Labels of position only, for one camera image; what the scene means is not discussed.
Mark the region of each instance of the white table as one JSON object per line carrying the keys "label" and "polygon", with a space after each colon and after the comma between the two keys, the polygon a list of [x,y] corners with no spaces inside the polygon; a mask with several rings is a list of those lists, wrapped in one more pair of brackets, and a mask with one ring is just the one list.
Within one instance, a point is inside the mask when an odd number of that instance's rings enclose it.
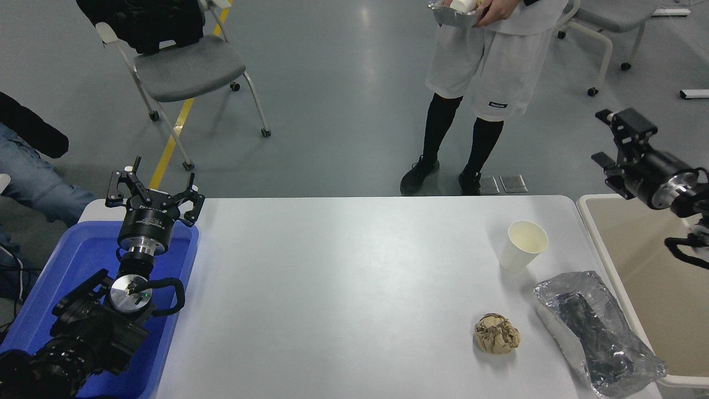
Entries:
{"label": "white table", "polygon": [[[82,221],[122,218],[97,201]],[[549,248],[514,275],[496,251],[519,219]],[[208,199],[197,226],[158,398],[595,397],[532,309],[559,273],[608,281],[568,198]],[[487,312],[520,330],[512,354],[474,347]]]}

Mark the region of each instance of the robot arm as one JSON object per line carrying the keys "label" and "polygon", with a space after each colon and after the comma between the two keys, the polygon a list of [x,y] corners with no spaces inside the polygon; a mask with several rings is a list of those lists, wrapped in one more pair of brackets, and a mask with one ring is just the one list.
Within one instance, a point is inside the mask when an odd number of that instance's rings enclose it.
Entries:
{"label": "robot arm", "polygon": [[[106,206],[126,208],[118,235],[125,251],[116,279],[106,269],[96,272],[62,298],[52,314],[52,339],[36,354],[10,350],[0,354],[0,399],[70,399],[86,380],[109,371],[120,374],[150,333],[150,317],[172,315],[184,306],[184,287],[176,278],[150,280],[155,256],[168,250],[176,221],[192,226],[204,196],[197,192],[192,173],[185,191],[177,195],[146,189],[136,176],[140,157],[123,172],[114,172]],[[130,191],[125,196],[119,185]],[[193,207],[181,214],[179,206]],[[156,310],[152,290],[174,287],[177,304]]]}
{"label": "robot arm", "polygon": [[[591,158],[603,168],[605,183],[630,200],[638,197],[650,209],[670,208],[678,217],[701,214],[686,239],[669,237],[665,246],[681,261],[709,270],[709,182],[700,182],[705,168],[692,168],[674,155],[657,151],[649,139],[657,127],[632,108],[613,113],[604,109],[596,118],[610,126],[618,148],[614,161],[605,153]],[[697,256],[680,251],[691,247]]]}

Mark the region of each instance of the black leggings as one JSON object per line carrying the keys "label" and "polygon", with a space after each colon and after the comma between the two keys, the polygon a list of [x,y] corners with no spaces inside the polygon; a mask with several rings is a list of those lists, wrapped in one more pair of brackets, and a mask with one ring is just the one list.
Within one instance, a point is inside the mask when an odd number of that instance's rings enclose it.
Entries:
{"label": "black leggings", "polygon": [[[438,94],[433,95],[428,106],[426,130],[423,138],[423,159],[425,163],[434,163],[445,134],[453,124],[455,112],[463,97],[445,99]],[[465,175],[474,175],[482,170],[485,161],[490,157],[497,140],[500,138],[504,122],[490,122],[476,119],[473,126],[473,145],[468,163],[463,169]]]}

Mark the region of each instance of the aluminum foil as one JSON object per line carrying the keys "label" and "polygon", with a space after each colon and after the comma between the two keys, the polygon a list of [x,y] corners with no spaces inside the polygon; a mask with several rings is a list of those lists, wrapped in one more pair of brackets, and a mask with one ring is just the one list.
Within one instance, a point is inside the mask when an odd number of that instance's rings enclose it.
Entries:
{"label": "aluminum foil", "polygon": [[433,11],[438,25],[450,25],[456,28],[470,28],[478,21],[476,10],[469,13],[460,13],[450,7],[444,7],[442,1],[434,1],[428,4],[428,8]]}
{"label": "aluminum foil", "polygon": [[576,375],[600,398],[623,398],[667,375],[630,330],[595,271],[562,273],[535,287],[535,310]]}

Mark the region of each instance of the black jacket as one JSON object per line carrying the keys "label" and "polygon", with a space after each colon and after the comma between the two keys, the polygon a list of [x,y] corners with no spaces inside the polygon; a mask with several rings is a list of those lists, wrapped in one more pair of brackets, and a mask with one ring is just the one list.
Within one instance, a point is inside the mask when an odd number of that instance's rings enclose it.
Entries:
{"label": "black jacket", "polygon": [[160,42],[182,47],[202,38],[204,12],[198,0],[77,0],[94,26],[106,22],[138,53],[156,53]]}
{"label": "black jacket", "polygon": [[69,139],[62,132],[3,92],[0,92],[0,123],[51,158],[59,158],[69,150]]}

